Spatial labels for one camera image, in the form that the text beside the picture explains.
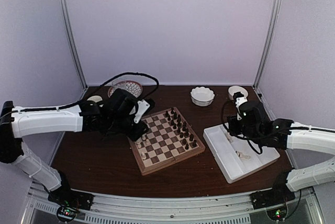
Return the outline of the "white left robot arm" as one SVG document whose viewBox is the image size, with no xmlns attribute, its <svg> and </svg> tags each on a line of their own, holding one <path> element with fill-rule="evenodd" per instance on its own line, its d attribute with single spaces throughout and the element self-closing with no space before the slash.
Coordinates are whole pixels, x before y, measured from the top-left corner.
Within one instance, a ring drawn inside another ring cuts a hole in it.
<svg viewBox="0 0 335 224">
<path fill-rule="evenodd" d="M 33 153 L 23 139 L 61 132 L 100 132 L 121 133 L 137 141 L 148 131 L 142 117 L 154 106 L 152 99 L 137 98 L 124 89 L 117 89 L 107 99 L 92 96 L 62 106 L 21 107 L 6 101 L 1 109 L 1 162 L 18 167 L 62 204 L 70 205 L 75 193 L 66 176 Z"/>
</svg>

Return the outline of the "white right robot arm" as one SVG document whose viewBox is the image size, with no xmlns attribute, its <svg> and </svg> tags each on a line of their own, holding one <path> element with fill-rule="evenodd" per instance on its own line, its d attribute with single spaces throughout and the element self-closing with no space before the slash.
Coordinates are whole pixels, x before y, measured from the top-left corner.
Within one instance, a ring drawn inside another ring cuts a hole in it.
<svg viewBox="0 0 335 224">
<path fill-rule="evenodd" d="M 334 181 L 334 130 L 305 125 L 292 119 L 271 120 L 260 101 L 246 97 L 233 100 L 236 113 L 227 118 L 225 129 L 251 148 L 287 150 L 295 167 L 279 175 L 268 198 L 279 204 L 288 196 L 288 191 Z"/>
</svg>

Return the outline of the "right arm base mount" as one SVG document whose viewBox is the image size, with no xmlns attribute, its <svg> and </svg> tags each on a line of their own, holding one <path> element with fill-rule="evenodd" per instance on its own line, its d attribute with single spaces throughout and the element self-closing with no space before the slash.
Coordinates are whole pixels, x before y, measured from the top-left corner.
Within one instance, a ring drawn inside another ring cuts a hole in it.
<svg viewBox="0 0 335 224">
<path fill-rule="evenodd" d="M 264 191 L 256 191 L 250 194 L 253 209 L 266 208 L 268 218 L 276 223 L 288 220 L 297 210 L 302 198 L 302 190 L 300 189 L 298 202 L 295 208 L 289 210 L 287 203 L 290 200 L 294 200 L 296 196 L 286 185 L 288 174 L 289 171 L 278 175 L 272 188 Z"/>
</svg>

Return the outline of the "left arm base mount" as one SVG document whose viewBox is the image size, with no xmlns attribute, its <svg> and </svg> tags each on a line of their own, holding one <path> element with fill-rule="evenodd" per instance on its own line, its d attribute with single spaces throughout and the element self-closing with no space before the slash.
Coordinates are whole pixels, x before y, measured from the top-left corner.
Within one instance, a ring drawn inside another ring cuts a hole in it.
<svg viewBox="0 0 335 224">
<path fill-rule="evenodd" d="M 59 171 L 61 186 L 54 191 L 47 190 L 48 201 L 57 203 L 59 208 L 56 211 L 56 217 L 62 223 L 73 221 L 80 210 L 90 210 L 94 195 L 85 192 L 74 191 L 71 189 L 65 174 Z"/>
</svg>

